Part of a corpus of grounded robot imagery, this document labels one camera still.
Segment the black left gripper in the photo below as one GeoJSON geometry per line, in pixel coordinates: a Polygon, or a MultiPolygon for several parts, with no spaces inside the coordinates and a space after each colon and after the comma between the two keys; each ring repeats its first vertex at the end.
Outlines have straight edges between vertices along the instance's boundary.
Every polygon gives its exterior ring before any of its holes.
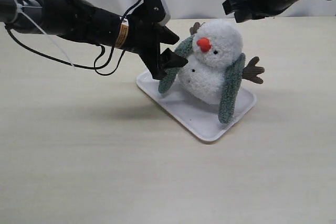
{"type": "Polygon", "coordinates": [[[115,47],[139,55],[154,80],[162,80],[169,69],[181,68],[188,63],[171,49],[162,53],[160,44],[174,45],[180,37],[167,26],[145,22],[128,15],[122,22],[115,47]]]}

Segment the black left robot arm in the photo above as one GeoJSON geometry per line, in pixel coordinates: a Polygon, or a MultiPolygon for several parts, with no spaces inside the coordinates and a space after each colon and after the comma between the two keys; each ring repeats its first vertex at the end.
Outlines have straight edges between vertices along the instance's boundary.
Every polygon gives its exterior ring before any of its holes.
{"type": "Polygon", "coordinates": [[[155,80],[187,64],[185,57],[160,48],[179,41],[167,27],[169,20],[165,0],[137,0],[122,15],[85,0],[1,0],[1,22],[9,35],[43,34],[128,51],[141,58],[155,80]]]}

